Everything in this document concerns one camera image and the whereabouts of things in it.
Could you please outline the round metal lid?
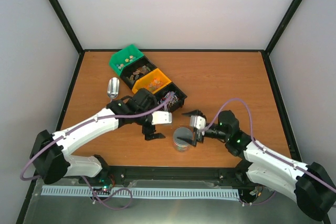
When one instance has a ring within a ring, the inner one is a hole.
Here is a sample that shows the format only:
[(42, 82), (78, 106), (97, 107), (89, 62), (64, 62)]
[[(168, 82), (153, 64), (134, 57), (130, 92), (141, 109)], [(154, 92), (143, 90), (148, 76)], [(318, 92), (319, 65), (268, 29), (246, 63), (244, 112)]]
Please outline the round metal lid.
[(178, 137), (185, 137), (185, 138), (190, 138), (193, 139), (193, 132), (186, 127), (179, 127), (177, 128), (174, 133), (173, 133), (173, 141), (175, 143), (176, 146), (181, 146), (181, 147), (187, 147), (189, 145), (184, 145), (183, 143), (180, 143), (178, 141)]

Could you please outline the clear plastic jar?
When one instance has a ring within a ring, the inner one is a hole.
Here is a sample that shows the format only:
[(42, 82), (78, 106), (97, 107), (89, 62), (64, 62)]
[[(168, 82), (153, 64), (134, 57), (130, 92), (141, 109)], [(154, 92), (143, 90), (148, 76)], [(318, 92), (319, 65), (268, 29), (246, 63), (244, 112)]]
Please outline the clear plastic jar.
[(187, 151), (187, 150), (189, 149), (189, 147), (190, 147), (190, 145), (187, 146), (187, 147), (176, 146), (175, 143), (174, 143), (173, 146), (174, 146), (174, 148), (175, 148), (177, 151), (179, 151), (179, 152)]

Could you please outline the metal scoop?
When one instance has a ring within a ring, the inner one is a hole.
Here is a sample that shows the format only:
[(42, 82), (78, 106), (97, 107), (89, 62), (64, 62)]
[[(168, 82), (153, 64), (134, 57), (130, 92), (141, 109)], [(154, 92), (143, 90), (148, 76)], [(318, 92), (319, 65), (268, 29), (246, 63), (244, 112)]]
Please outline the metal scoop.
[(120, 88), (120, 80), (117, 77), (113, 77), (108, 82), (108, 88), (107, 88), (107, 96), (109, 97), (110, 101), (117, 98), (119, 94), (119, 88)]

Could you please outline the black popsicle candy bin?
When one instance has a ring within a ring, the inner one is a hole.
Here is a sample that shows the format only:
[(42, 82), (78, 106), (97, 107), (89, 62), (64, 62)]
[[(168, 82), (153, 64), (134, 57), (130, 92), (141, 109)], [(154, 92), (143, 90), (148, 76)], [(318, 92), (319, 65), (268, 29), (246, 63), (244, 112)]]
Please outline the black popsicle candy bin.
[(156, 68), (157, 66), (153, 62), (151, 62), (146, 56), (143, 56), (125, 66), (121, 71), (120, 78), (128, 88), (132, 89), (136, 81)]

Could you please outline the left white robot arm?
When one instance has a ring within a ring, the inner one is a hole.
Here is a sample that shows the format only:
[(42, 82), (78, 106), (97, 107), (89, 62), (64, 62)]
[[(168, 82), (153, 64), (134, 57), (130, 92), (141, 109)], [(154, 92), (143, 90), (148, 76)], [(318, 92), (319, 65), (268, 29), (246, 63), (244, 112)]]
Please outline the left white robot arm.
[(108, 165), (100, 155), (74, 156), (73, 153), (100, 135), (135, 123), (142, 127), (145, 140), (164, 138), (156, 132), (156, 125), (169, 124), (172, 115), (167, 105), (173, 94), (158, 102), (155, 95), (141, 88), (134, 96), (112, 100), (90, 118), (65, 130), (37, 134), (29, 163), (45, 184), (53, 184), (64, 177), (86, 176), (97, 183), (108, 180)]

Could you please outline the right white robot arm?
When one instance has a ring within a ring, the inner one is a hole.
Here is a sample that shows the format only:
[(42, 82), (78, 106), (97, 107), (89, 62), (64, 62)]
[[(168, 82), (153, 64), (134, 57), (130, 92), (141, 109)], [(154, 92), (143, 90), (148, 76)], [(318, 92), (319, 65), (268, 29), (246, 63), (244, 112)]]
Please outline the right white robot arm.
[(190, 117), (194, 135), (183, 140), (191, 146), (206, 137), (223, 142), (233, 156), (241, 158), (243, 170), (237, 178), (243, 184), (260, 184), (287, 196), (315, 221), (322, 221), (335, 204), (335, 184), (322, 165), (296, 161), (253, 140), (240, 129), (232, 111), (219, 112), (214, 124), (200, 110), (185, 116)]

